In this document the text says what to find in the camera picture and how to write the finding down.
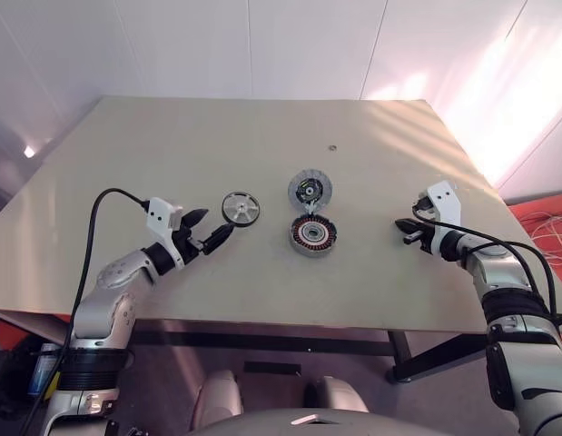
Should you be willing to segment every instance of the table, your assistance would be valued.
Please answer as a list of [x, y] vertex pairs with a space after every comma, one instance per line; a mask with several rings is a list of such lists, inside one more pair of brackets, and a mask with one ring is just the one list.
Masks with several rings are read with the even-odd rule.
[[[287, 186], [305, 168], [333, 182], [321, 214], [337, 225], [338, 241], [322, 259], [297, 254], [287, 236], [300, 215]], [[443, 179], [457, 187], [464, 225], [530, 243], [424, 101], [105, 97], [0, 213], [0, 311], [69, 313], [89, 211], [105, 188], [208, 207], [198, 237], [223, 222], [227, 193], [247, 191], [261, 203], [259, 221], [166, 276], [141, 318], [479, 337], [486, 324], [470, 276], [403, 245], [393, 224]], [[105, 199], [85, 291], [104, 265], [151, 242], [138, 206]], [[546, 294], [540, 265], [529, 260]], [[562, 312], [559, 281], [557, 296]]]

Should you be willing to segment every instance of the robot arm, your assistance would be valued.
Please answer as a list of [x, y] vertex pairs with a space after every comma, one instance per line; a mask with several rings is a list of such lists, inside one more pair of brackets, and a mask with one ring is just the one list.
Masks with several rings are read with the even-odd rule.
[[119, 396], [117, 379], [127, 362], [125, 348], [139, 305], [160, 276], [183, 269], [199, 253], [210, 254], [234, 229], [227, 223], [203, 242], [193, 239], [192, 227], [207, 212], [198, 209], [182, 216], [180, 206], [159, 198], [150, 200], [147, 227], [156, 243], [107, 265], [97, 276], [95, 289], [81, 301], [40, 434], [75, 434], [77, 427], [69, 426], [69, 420], [85, 425], [85, 419], [92, 424], [90, 431], [95, 431], [89, 434], [103, 436], [111, 431], [113, 423], [104, 417], [113, 411]]
[[[459, 225], [460, 204], [448, 182], [420, 195], [416, 210]], [[513, 411], [523, 436], [562, 435], [562, 343], [543, 299], [530, 290], [520, 262], [506, 248], [439, 225], [397, 220], [404, 243], [468, 271], [488, 323], [487, 374], [494, 403]]]

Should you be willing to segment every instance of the white wall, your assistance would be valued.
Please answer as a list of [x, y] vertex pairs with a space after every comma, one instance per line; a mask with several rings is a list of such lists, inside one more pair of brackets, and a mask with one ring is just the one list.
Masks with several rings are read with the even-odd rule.
[[547, 192], [562, 0], [0, 0], [9, 192], [101, 94], [425, 98], [505, 197]]
[[21, 172], [18, 165], [0, 149], [0, 207], [15, 193], [30, 174]]

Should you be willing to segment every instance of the floor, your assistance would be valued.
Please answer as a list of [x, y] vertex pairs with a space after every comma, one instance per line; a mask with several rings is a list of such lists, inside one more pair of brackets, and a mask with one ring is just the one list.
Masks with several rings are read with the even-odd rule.
[[[244, 332], [386, 341], [385, 332], [167, 322], [166, 330]], [[451, 335], [407, 333], [413, 353], [445, 341]], [[246, 411], [300, 407], [305, 384], [321, 375], [349, 382], [371, 412], [395, 417], [457, 436], [515, 436], [512, 416], [498, 409], [488, 393], [484, 360], [403, 385], [388, 384], [383, 375], [388, 357], [303, 352], [260, 352], [191, 347], [134, 346], [133, 365], [122, 373], [121, 400], [113, 418], [122, 430], [136, 425], [151, 436], [187, 432], [195, 395], [203, 378], [222, 369], [238, 375]], [[4, 353], [0, 352], [0, 362]], [[244, 362], [286, 362], [301, 365], [301, 376], [244, 373]], [[40, 426], [35, 420], [35, 432]], [[15, 435], [20, 422], [0, 421], [0, 435]]]

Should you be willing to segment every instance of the metal table frame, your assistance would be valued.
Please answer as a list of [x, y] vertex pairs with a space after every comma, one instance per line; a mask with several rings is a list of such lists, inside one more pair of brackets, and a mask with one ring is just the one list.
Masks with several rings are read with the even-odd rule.
[[[64, 342], [67, 323], [53, 315], [0, 311], [0, 320], [41, 336], [49, 342], [58, 344]], [[164, 332], [139, 330], [136, 327], [130, 344], [387, 356], [392, 357], [395, 362], [386, 373], [386, 379], [391, 383], [412, 382], [475, 361], [483, 357], [487, 346], [485, 334], [459, 334], [421, 354], [412, 356], [404, 332], [388, 331], [388, 338], [387, 342], [358, 341], [260, 334]]]

